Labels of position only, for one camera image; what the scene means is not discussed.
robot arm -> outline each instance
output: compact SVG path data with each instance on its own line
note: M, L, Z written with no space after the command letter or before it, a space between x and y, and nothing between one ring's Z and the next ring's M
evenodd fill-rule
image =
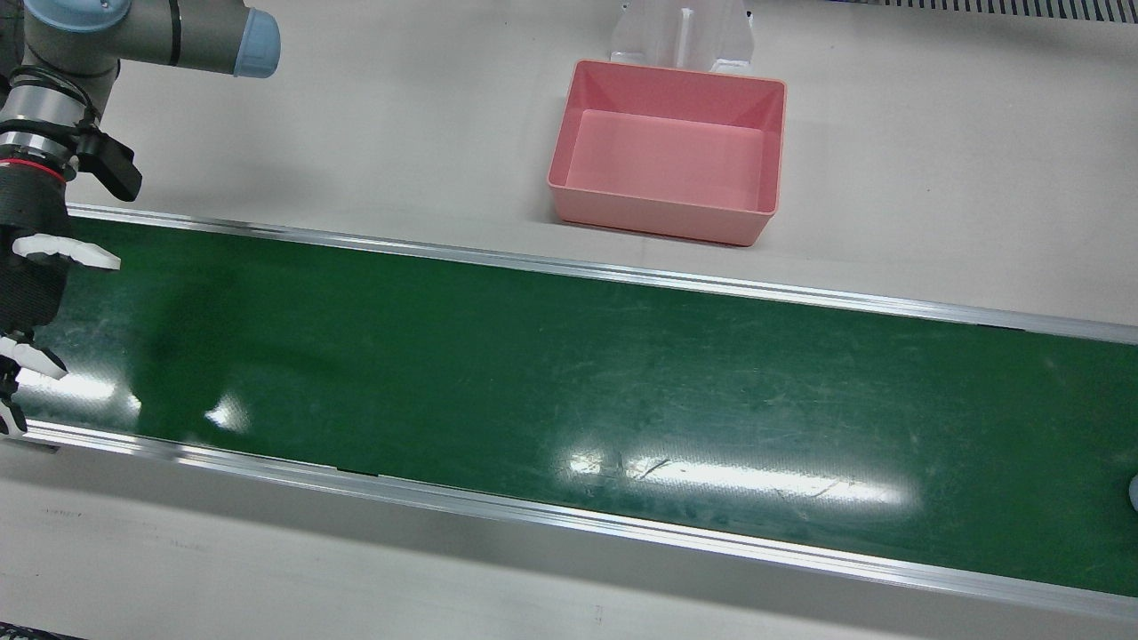
M22 368L60 378L33 333L55 319L73 263L118 259L72 237L64 192L79 172L117 198L142 183L134 153L99 129L121 60L269 77L277 22L241 0L25 0L24 59L0 108L0 434L26 430Z

metal grate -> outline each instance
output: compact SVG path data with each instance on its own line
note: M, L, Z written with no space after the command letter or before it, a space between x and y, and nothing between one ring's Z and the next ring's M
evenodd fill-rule
M860 5L1138 23L1135 0L840 0Z

black cable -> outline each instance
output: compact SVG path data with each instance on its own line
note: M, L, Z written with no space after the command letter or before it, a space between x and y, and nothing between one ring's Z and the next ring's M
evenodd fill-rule
M99 114L99 110L94 108L94 100L91 99L91 95L88 93L85 89L80 87L77 83L75 83L75 81L71 80L69 77L58 74L47 67L41 67L36 65L19 65L16 68L11 69L11 77L18 77L20 75L31 75L34 77L39 77L40 80L55 82L56 84L59 84L60 87L67 89L68 90L67 92L72 95L72 98L75 98L76 100L83 102L83 105L88 109L93 112L96 115Z

pink plastic tray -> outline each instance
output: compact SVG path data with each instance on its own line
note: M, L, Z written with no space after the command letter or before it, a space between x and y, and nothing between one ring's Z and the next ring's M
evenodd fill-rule
M778 205L786 84L582 60L549 183L569 222L750 246Z

white table surface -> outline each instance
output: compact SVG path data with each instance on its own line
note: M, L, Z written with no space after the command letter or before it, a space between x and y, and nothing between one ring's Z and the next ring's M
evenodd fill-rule
M267 81L126 64L133 208L1138 325L1138 28L768 0L782 203L750 248L588 229L545 186L615 0L264 0ZM90 178L73 202L116 205Z

